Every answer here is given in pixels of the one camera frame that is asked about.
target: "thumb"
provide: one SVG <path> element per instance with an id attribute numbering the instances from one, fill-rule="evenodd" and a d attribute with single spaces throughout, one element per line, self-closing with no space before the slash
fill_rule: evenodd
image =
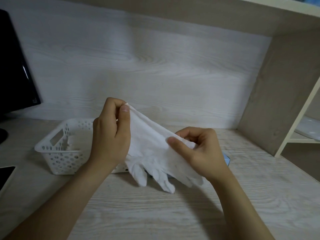
<path id="1" fill-rule="evenodd" d="M 130 108 L 128 105 L 122 105 L 120 107 L 117 124 L 117 135 L 130 137 Z"/>
<path id="2" fill-rule="evenodd" d="M 172 149 L 174 149 L 180 156 L 182 156 L 187 162 L 191 160 L 194 155 L 194 150 L 190 149 L 182 141 L 178 140 L 175 137 L 169 137 L 167 143 Z"/>

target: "black monitor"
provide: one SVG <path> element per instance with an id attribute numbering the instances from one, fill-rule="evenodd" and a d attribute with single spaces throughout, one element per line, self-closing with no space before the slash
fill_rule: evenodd
<path id="1" fill-rule="evenodd" d="M 0 9 L 0 115 L 40 104 L 9 14 Z"/>

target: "person's left hand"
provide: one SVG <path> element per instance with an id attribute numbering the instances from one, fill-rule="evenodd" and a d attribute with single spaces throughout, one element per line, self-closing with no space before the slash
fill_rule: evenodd
<path id="1" fill-rule="evenodd" d="M 130 109 L 126 102 L 109 97 L 93 122 L 93 140 L 87 166 L 108 172 L 125 161 L 130 147 Z"/>

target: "hand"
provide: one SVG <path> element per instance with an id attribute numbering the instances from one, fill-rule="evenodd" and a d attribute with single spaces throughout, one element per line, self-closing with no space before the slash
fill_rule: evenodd
<path id="1" fill-rule="evenodd" d="M 125 161 L 130 147 L 130 109 L 126 102 L 109 97 L 93 122 L 93 139 L 88 165 L 96 170 L 113 170 Z"/>
<path id="2" fill-rule="evenodd" d="M 229 171 L 214 129 L 187 127 L 176 134 L 198 145 L 192 150 L 175 137 L 167 140 L 198 174 L 207 180 L 219 180 Z"/>

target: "fingernail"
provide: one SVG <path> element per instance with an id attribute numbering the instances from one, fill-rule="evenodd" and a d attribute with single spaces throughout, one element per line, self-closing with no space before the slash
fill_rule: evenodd
<path id="1" fill-rule="evenodd" d="M 167 142 L 168 143 L 173 143 L 175 141 L 175 138 L 173 137 L 173 136 L 171 136 L 171 137 L 169 137 L 168 139 L 167 139 Z"/>
<path id="2" fill-rule="evenodd" d="M 128 105 L 122 105 L 120 110 L 123 111 L 123 112 L 128 112 L 129 111 L 129 106 Z"/>

